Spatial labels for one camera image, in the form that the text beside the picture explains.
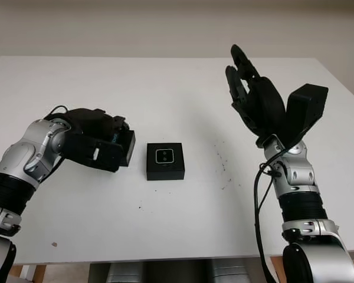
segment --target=white table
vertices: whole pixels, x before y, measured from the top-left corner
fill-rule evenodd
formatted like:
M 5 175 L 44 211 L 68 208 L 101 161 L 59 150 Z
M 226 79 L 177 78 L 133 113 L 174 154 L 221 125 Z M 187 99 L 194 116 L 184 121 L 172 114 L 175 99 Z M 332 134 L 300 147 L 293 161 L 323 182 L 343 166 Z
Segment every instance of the white table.
M 304 83 L 329 87 L 324 116 L 304 141 L 327 214 L 354 250 L 354 96 L 314 59 L 253 62 L 285 101 Z M 264 156 L 231 108 L 227 64 L 226 58 L 1 57 L 0 159 L 57 104 L 125 116 L 136 132 L 130 167 L 112 174 L 66 161 L 38 189 L 14 237 L 16 262 L 258 255 L 252 187 Z M 160 142 L 182 142 L 185 180 L 146 180 L 146 143 Z M 265 252 L 281 254 L 286 243 L 274 193 L 261 223 Z

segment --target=small black device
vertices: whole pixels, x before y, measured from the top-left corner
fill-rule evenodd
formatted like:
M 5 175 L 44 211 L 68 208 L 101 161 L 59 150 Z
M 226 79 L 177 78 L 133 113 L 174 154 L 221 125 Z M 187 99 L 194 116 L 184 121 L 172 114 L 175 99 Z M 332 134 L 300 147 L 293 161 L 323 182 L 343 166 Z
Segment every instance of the small black device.
M 147 144 L 147 180 L 183 180 L 185 164 L 181 143 Z

